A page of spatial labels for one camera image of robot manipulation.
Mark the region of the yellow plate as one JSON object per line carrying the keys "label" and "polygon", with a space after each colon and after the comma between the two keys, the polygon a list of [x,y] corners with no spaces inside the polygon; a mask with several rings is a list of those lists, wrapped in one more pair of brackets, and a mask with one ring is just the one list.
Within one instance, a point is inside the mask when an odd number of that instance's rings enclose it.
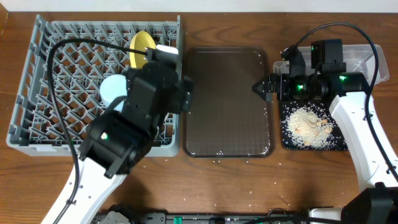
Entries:
{"label": "yellow plate", "polygon": [[[139,50],[142,52],[146,51],[146,48],[154,49],[156,48],[155,41],[149,33],[142,30],[139,31],[131,40],[130,49]],[[148,61],[145,56],[141,54],[135,54],[130,52],[129,59],[132,68],[142,68]]]}

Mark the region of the light blue bowl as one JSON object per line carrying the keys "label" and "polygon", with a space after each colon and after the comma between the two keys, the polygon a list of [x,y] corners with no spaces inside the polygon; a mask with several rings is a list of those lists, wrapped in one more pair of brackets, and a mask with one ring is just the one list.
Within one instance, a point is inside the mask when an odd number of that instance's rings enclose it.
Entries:
{"label": "light blue bowl", "polygon": [[125,75],[115,74],[105,78],[100,85],[101,101],[107,108],[115,98],[127,95],[127,80]]}

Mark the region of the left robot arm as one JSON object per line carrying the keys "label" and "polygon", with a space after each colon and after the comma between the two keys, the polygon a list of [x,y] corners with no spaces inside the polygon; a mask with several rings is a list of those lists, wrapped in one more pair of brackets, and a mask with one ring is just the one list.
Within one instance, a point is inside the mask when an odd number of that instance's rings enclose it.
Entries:
{"label": "left robot arm", "polygon": [[188,110],[191,80],[174,62],[148,62],[111,75],[100,86],[111,102],[88,126],[78,166],[45,216],[44,223],[89,223],[102,204],[151,150],[170,113]]}

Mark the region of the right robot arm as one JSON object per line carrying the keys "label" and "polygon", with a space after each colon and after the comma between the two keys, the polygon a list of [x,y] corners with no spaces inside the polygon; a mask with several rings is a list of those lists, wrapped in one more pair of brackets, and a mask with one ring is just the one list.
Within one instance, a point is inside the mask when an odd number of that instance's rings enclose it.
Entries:
{"label": "right robot arm", "polygon": [[341,209],[313,208],[307,223],[397,223],[397,155],[375,112],[372,83],[361,72],[347,72],[340,39],[311,44],[314,73],[296,46],[282,52],[287,74],[271,73],[252,90],[263,100],[276,93],[279,101],[324,101],[337,123],[354,162],[360,193]]}

